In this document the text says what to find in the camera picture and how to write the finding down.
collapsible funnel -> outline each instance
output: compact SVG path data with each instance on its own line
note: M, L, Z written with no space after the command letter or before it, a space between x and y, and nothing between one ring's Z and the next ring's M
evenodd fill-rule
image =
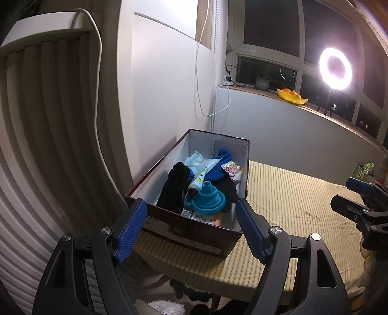
M193 209L204 215L211 215L219 212L225 206L225 196L222 192L217 190L211 182L204 182L198 191L198 195L187 201L186 204L193 207Z

box label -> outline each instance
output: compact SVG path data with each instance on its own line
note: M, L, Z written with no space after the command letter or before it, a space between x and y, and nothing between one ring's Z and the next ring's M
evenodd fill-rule
M196 241L192 241L190 239L185 239L184 237L180 236L183 234L183 231L181 229L175 228L166 222L160 221L148 215L144 221L143 228L160 234L175 242L179 242L190 247L200 249L202 251L207 251L213 254L219 254L221 252L220 248L202 244Z
M191 218L196 221L216 225L219 227L221 226L222 212L217 212L212 215L203 215L194 211Z

window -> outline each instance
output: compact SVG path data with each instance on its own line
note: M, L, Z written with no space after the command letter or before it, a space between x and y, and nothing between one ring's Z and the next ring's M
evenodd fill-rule
M357 87L359 55L354 25L328 7L312 1L302 0L305 18L305 62L319 64L319 57L329 47L342 51L349 60L352 85Z
M320 106L323 112L326 107L329 87L320 79L303 74L300 94L303 98L314 105ZM356 101L345 93L337 90L331 92L330 103L331 112L339 117L351 122Z
M384 52L379 50L364 34L362 42L365 54L364 93L383 109L385 95Z
M261 60L239 57L237 64L237 82L255 85L256 76L265 70L269 64ZM295 88L296 71L277 64L271 64L269 67L270 76L273 80L270 82L271 90L276 88Z
M244 43L299 56L296 0L246 0Z
M359 115L357 116L356 126L366 133L377 139L381 121L374 116L363 105L360 106Z
M384 148L386 148L388 150L388 129L387 129L387 132L385 133L385 139L383 142L383 146L384 146Z
M270 90L295 90L312 108L319 106L323 112L329 87L321 79L319 58L326 48L337 48L351 64L352 81L344 90L332 90L333 118L340 117L375 139L380 131L379 143L383 144L380 129L388 125L388 108L384 107L388 103L388 57L362 16L337 2L229 1L226 64L236 67L238 83L252 86L257 72L270 64ZM335 76L344 77L345 67L338 58L330 58L328 68ZM356 104L362 104L358 117Z

mattress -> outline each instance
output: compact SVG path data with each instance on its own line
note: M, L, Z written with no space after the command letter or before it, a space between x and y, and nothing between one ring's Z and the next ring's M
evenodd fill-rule
M355 223L333 212L331 198L341 194L361 203L359 194L341 185L249 162L247 200L270 225L288 234L308 236L319 233L339 269L349 297L362 292L356 281L363 271L361 233ZM214 294L249 301L264 266L254 258L242 236L226 259L213 257L141 231L135 251L155 270L189 286ZM290 261L282 303L291 296L296 259Z

black clamp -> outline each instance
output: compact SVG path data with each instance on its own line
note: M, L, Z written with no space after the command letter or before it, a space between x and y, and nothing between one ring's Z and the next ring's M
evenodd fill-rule
M356 223L362 233L362 247L371 251L388 251L388 211L371 212L368 207L336 195L331 209Z
M40 280L32 313L97 314L85 269L85 259L93 259L107 314L138 314L116 267L129 257L146 215L145 201L136 199L112 227L104 227L89 237L75 239L71 234L63 235Z
M253 256L265 265L244 315L276 314L291 258L297 258L298 265L289 310L284 314L350 314L340 273L318 233L289 235L270 226L245 199L237 202L236 216Z
M381 212L388 210L388 189L379 183L365 183L355 178L346 181L347 189L363 196L364 204L373 211Z

